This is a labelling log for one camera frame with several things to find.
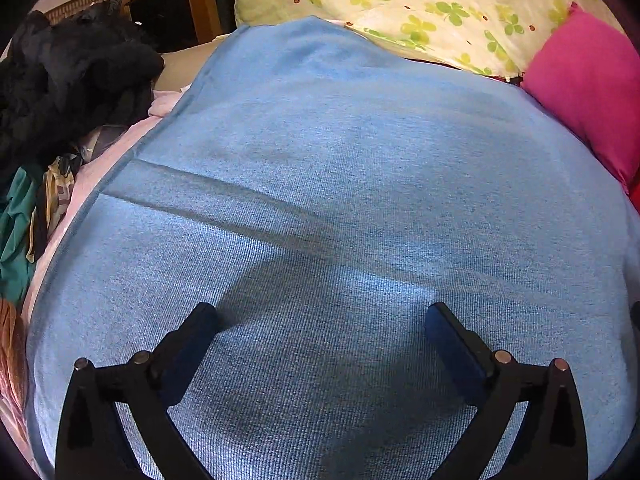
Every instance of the black fluffy coat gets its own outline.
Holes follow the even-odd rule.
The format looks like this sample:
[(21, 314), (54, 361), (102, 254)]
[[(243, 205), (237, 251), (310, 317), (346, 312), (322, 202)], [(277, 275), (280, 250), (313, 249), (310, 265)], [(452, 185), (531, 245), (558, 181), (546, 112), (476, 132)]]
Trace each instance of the black fluffy coat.
[(147, 117), (162, 57), (110, 0), (50, 25), (32, 12), (0, 63), (0, 185), (102, 124)]

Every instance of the beige fabric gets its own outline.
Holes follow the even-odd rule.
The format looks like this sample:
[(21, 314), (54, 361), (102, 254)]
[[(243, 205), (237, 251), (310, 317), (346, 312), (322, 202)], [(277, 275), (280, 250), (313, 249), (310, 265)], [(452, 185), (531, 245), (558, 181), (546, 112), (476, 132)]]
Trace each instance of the beige fabric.
[(343, 20), (400, 56), (515, 76), (572, 2), (622, 30), (601, 0), (236, 0), (236, 20), (274, 25), (315, 15)]
[(205, 61), (211, 56), (211, 53), (227, 37), (228, 34), (225, 34), (224, 36), (218, 36), (210, 43), (186, 48), (179, 52), (162, 54), (164, 70), (162, 70), (158, 81), (156, 81), (154, 89), (179, 92), (181, 88), (191, 84)]

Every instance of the blue blanket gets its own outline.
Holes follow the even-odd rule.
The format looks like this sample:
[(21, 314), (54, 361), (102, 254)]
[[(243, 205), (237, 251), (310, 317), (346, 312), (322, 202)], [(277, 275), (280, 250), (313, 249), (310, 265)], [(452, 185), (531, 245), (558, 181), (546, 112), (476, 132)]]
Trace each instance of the blue blanket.
[(228, 329), (170, 413), (215, 478), (427, 478), (473, 415), (423, 332), (445, 301), (491, 348), (570, 362), (593, 478), (634, 423), (639, 247), (615, 179), (520, 89), (317, 18), (242, 28), (49, 268), (28, 339), (38, 460), (77, 357), (124, 362), (208, 301)]

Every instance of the pile of clothes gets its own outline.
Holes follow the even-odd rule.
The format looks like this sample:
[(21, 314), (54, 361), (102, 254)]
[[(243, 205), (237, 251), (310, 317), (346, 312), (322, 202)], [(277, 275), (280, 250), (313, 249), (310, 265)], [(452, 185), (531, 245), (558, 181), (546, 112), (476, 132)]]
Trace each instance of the pile of clothes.
[(34, 264), (80, 165), (148, 116), (164, 67), (120, 4), (57, 25), (32, 12), (0, 62), (0, 395), (16, 410), (26, 384), (19, 314)]

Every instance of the pillow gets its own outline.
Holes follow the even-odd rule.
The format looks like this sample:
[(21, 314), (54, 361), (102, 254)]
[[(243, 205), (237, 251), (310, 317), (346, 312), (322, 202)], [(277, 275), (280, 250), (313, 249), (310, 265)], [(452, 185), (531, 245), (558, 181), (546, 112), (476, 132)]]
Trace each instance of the pillow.
[(572, 5), (522, 82), (622, 184), (640, 167), (640, 56), (607, 23)]

